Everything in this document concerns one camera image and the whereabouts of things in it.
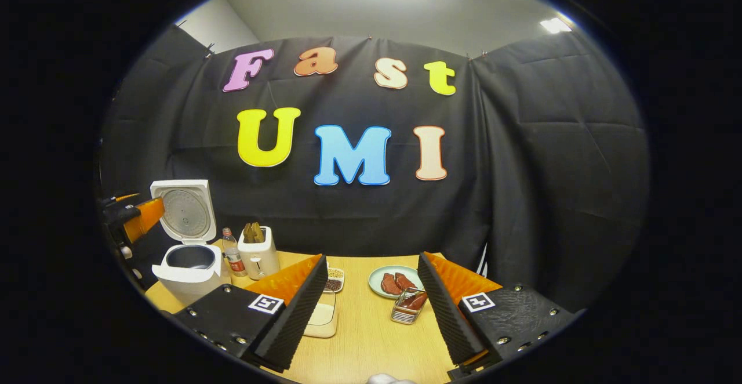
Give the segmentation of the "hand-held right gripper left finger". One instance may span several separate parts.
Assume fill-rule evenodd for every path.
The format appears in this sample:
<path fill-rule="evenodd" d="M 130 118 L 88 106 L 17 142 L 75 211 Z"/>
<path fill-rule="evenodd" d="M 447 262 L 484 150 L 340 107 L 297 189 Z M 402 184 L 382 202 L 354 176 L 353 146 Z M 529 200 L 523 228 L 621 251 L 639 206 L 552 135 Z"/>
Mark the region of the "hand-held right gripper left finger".
<path fill-rule="evenodd" d="M 313 255 L 247 287 L 222 285 L 174 315 L 183 328 L 256 366 L 290 368 L 327 281 Z"/>

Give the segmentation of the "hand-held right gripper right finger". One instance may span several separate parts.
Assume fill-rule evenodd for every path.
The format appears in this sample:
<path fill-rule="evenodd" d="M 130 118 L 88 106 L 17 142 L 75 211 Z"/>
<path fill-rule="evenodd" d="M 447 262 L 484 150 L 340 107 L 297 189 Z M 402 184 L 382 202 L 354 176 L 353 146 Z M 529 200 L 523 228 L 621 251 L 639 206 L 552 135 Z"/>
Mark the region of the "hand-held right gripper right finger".
<path fill-rule="evenodd" d="M 417 273 L 456 374 L 499 368 L 532 352 L 578 318 L 533 287 L 496 284 L 429 252 Z"/>

